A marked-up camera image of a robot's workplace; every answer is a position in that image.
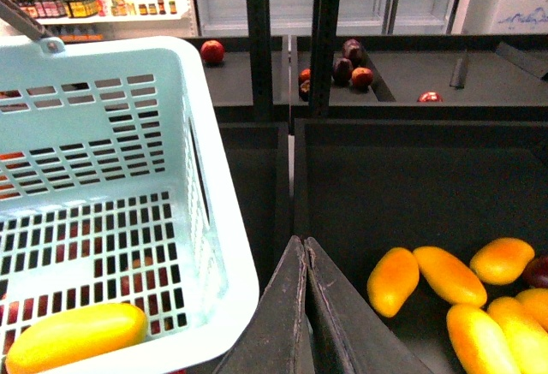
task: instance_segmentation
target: black display shelf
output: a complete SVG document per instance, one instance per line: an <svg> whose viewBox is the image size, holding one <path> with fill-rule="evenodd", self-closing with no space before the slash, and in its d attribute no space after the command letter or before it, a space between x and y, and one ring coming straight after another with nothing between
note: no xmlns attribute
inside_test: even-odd
<svg viewBox="0 0 548 374"><path fill-rule="evenodd" d="M336 47L352 37L337 37ZM310 64L309 37L293 37L291 115L310 117L299 99L298 74ZM371 36L359 38L363 65L375 81L365 92L331 85L329 116L433 120L548 120L548 81L497 53L504 42L540 63L548 62L546 35ZM341 55L340 49L335 57ZM463 88L452 87L459 59L468 56ZM423 92L438 92L442 103L418 103Z"/></svg>
<svg viewBox="0 0 548 374"><path fill-rule="evenodd" d="M548 252L547 140L541 122L297 119L294 231L314 237L365 299L394 246L440 246L465 264L502 236ZM486 288L491 301L526 286ZM463 374L448 310L421 278L382 319L434 373Z"/></svg>
<svg viewBox="0 0 548 374"><path fill-rule="evenodd" d="M253 84L249 38L214 38L225 49L221 65L204 64L205 78L211 101L219 122L255 122L253 110ZM286 36L271 38L271 68L274 122L289 119L289 56ZM185 38L196 49L209 40L206 38Z"/></svg>

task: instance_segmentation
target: yellow-orange mango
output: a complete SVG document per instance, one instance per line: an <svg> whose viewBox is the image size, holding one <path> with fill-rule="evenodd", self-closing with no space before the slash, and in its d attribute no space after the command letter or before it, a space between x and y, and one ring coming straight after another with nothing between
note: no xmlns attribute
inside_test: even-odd
<svg viewBox="0 0 548 374"><path fill-rule="evenodd" d="M450 252L435 246L415 248L413 255L430 287L450 304L481 307L487 292L479 278Z"/></svg>
<svg viewBox="0 0 548 374"><path fill-rule="evenodd" d="M419 265L403 247L389 250L377 263L367 280L371 306L385 317L394 317L419 284Z"/></svg>
<svg viewBox="0 0 548 374"><path fill-rule="evenodd" d="M516 298L548 331L548 288L530 288L516 295Z"/></svg>
<svg viewBox="0 0 548 374"><path fill-rule="evenodd" d="M8 351L9 374L34 374L139 344L145 313L130 304L97 304L39 320Z"/></svg>
<svg viewBox="0 0 548 374"><path fill-rule="evenodd" d="M521 374L548 373L548 333L518 300L500 297L487 313L503 329Z"/></svg>
<svg viewBox="0 0 548 374"><path fill-rule="evenodd" d="M501 237L483 246L470 260L470 268L482 282L504 285L514 282L534 258L534 249L514 237Z"/></svg>
<svg viewBox="0 0 548 374"><path fill-rule="evenodd" d="M467 374L520 374L503 331L483 310L468 304L452 306L447 330Z"/></svg>

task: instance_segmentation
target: store shelf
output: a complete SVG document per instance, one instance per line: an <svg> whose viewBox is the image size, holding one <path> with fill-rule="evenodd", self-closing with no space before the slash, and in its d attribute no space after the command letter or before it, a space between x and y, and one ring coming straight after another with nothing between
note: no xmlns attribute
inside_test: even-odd
<svg viewBox="0 0 548 374"><path fill-rule="evenodd" d="M91 23L117 23L129 21L179 21L186 17L188 12L177 15L130 15L130 16L91 16L83 18L59 17L56 19L37 19L43 25L84 25Z"/></svg>
<svg viewBox="0 0 548 374"><path fill-rule="evenodd" d="M396 26L443 26L443 19L433 15L397 16Z"/></svg>

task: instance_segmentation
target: dark purple fruit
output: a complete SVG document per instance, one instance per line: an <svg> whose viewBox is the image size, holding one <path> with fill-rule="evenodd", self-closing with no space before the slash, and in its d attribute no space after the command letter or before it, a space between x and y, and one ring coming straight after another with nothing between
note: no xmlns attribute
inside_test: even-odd
<svg viewBox="0 0 548 374"><path fill-rule="evenodd" d="M339 57L333 62L333 80L336 85L346 86L352 78L354 67L349 59Z"/></svg>
<svg viewBox="0 0 548 374"><path fill-rule="evenodd" d="M305 80L299 86L299 97L303 102L308 101L308 93L310 93L310 80Z"/></svg>
<svg viewBox="0 0 548 374"><path fill-rule="evenodd" d="M548 254L531 260L522 276L531 287L548 288Z"/></svg>
<svg viewBox="0 0 548 374"><path fill-rule="evenodd" d="M344 42L344 45L342 45L342 57L349 59L352 62L353 67L360 65L363 60L363 55L363 46L356 39L347 40Z"/></svg>

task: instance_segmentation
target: shopping basket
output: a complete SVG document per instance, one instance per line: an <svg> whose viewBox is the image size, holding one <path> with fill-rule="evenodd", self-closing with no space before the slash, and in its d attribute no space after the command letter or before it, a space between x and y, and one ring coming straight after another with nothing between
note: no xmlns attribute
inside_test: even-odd
<svg viewBox="0 0 548 374"><path fill-rule="evenodd" d="M41 318L104 302L142 308L145 342L55 372L168 372L229 349L259 290L197 50L17 36L0 64L3 357Z"/></svg>

